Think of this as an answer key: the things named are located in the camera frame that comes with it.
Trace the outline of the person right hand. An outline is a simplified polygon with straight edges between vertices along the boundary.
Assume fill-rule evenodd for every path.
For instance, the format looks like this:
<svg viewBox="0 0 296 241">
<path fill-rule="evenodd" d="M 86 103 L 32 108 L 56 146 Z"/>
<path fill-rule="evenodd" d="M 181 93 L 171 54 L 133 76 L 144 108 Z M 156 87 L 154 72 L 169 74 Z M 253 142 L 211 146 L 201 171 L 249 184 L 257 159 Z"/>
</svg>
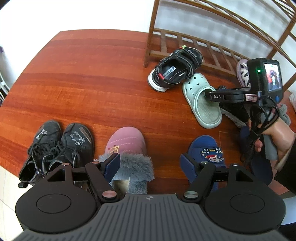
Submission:
<svg viewBox="0 0 296 241">
<path fill-rule="evenodd" d="M 280 171 L 287 162 L 288 154 L 295 141 L 295 133 L 281 118 L 278 118 L 262 134 L 271 136 L 273 143 L 277 147 L 278 160 L 276 161 L 275 169 Z"/>
</svg>

